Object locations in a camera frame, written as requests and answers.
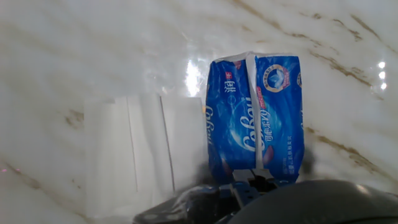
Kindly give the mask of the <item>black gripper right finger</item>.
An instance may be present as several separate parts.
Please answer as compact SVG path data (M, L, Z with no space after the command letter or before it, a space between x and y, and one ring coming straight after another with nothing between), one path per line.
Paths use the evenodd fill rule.
M253 169L252 174L254 176L252 186L256 188L258 192L270 192L278 188L274 177L268 169Z

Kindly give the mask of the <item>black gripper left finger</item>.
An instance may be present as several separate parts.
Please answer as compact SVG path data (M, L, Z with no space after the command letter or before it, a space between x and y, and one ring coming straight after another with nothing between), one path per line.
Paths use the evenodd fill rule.
M219 214L223 217L218 223L228 223L247 204L260 197L260 193L250 184L256 179L253 170L236 170L234 181L220 186Z

